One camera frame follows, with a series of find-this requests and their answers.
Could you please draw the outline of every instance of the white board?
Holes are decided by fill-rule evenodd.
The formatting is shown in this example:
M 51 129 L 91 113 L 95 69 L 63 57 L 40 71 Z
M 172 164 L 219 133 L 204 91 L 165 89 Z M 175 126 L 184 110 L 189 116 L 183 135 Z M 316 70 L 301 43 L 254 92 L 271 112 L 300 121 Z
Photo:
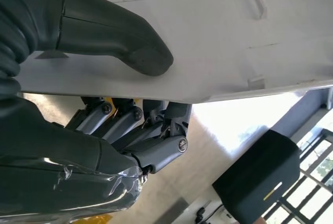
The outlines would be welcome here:
M 153 25 L 173 66 L 147 77 L 113 57 L 36 52 L 22 64 L 23 89 L 198 103 L 333 84 L 333 0 L 109 1 Z

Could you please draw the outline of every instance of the black case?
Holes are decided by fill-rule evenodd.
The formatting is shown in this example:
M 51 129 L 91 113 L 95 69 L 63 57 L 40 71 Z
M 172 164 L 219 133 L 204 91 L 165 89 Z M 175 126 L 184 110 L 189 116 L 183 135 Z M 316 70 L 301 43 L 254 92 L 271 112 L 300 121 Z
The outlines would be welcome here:
M 253 224 L 299 175 L 298 147 L 287 137 L 269 130 L 213 187 L 224 207 L 240 224 Z

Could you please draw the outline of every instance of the robotic arm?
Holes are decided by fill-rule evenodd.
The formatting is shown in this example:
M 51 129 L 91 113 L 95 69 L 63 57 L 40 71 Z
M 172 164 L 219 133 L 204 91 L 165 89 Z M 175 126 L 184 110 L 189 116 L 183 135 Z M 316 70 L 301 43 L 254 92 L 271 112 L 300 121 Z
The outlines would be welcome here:
M 103 101 L 63 128 L 18 98 L 13 79 L 35 50 L 110 55 L 158 76 L 173 57 L 144 19 L 106 0 L 0 0 L 0 220 L 79 218 L 123 210 L 143 176 L 186 151 L 191 106 L 146 101 L 145 122 L 131 102 L 106 117 Z

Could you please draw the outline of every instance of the plastic wrap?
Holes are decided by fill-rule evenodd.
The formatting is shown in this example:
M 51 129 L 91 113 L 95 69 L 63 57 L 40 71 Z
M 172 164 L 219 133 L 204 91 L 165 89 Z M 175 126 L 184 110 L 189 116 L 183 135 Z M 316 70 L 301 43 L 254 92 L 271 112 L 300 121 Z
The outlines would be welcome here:
M 0 157 L 0 223 L 63 224 L 125 210 L 145 177 L 137 166 L 114 175 L 51 158 Z

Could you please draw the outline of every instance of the tiled floor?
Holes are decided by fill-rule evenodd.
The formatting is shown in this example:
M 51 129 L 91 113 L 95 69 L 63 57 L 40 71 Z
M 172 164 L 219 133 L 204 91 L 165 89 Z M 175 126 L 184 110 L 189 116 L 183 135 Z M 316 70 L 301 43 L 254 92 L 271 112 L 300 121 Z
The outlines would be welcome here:
M 47 120 L 63 125 L 83 108 L 79 97 L 25 97 L 36 103 Z M 175 204 L 191 204 L 298 99 L 284 94 L 194 105 L 188 150 L 150 175 L 137 203 L 114 213 L 111 223 L 165 223 L 160 217 Z

